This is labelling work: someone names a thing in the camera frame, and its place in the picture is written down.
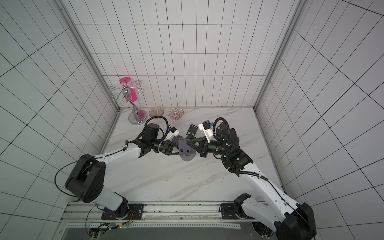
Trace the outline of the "black phone stand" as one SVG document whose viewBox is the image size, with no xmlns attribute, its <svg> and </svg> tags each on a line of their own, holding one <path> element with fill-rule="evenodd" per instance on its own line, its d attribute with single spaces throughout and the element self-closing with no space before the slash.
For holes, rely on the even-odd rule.
<svg viewBox="0 0 384 240">
<path fill-rule="evenodd" d="M 186 138 L 189 140 L 195 139 L 198 129 L 199 129 L 198 126 L 191 124 L 186 133 Z"/>
</svg>

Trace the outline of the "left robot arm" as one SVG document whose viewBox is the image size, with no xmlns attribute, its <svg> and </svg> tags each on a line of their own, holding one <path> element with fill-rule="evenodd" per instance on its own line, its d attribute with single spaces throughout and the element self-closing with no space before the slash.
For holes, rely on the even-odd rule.
<svg viewBox="0 0 384 240">
<path fill-rule="evenodd" d="M 172 139 L 179 133 L 166 118 L 151 117 L 145 122 L 140 134 L 132 141 L 126 140 L 122 149 L 96 156 L 84 154 L 73 163 L 75 166 L 65 182 L 68 195 L 84 203 L 102 206 L 121 216 L 128 213 L 128 201 L 105 187 L 105 175 L 151 151 L 173 155 Z"/>
</svg>

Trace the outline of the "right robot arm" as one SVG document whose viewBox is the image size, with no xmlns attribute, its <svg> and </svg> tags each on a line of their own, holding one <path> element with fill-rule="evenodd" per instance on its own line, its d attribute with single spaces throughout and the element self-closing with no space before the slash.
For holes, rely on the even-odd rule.
<svg viewBox="0 0 384 240">
<path fill-rule="evenodd" d="M 234 200 L 237 218 L 257 220 L 258 228 L 271 231 L 279 240 L 316 239 L 313 209 L 289 197 L 262 173 L 241 149 L 236 130 L 226 119 L 191 125 L 187 139 L 188 146 L 201 157 L 215 155 L 229 173 L 241 177 L 256 192 L 255 196 L 244 193 Z"/>
</svg>

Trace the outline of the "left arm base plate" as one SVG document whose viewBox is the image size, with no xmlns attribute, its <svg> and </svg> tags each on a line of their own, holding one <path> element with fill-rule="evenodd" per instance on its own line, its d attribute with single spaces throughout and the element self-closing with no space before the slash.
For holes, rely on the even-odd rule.
<svg viewBox="0 0 384 240">
<path fill-rule="evenodd" d="M 133 220 L 141 220 L 144 206 L 144 204 L 123 204 L 123 206 L 119 207 L 116 211 L 104 208 L 101 219 L 128 221 L 133 218 Z"/>
</svg>

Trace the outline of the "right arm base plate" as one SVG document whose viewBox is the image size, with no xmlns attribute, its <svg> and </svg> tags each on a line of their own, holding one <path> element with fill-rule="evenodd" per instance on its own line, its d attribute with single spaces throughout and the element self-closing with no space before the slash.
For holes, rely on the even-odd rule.
<svg viewBox="0 0 384 240">
<path fill-rule="evenodd" d="M 250 220 L 250 221 L 259 221 L 260 219 L 255 218 L 256 214 L 252 214 L 251 210 L 256 210 L 259 207 L 258 204 L 251 205 L 245 204 L 242 205 L 236 203 L 221 204 L 219 211 L 221 213 L 223 220 Z"/>
</svg>

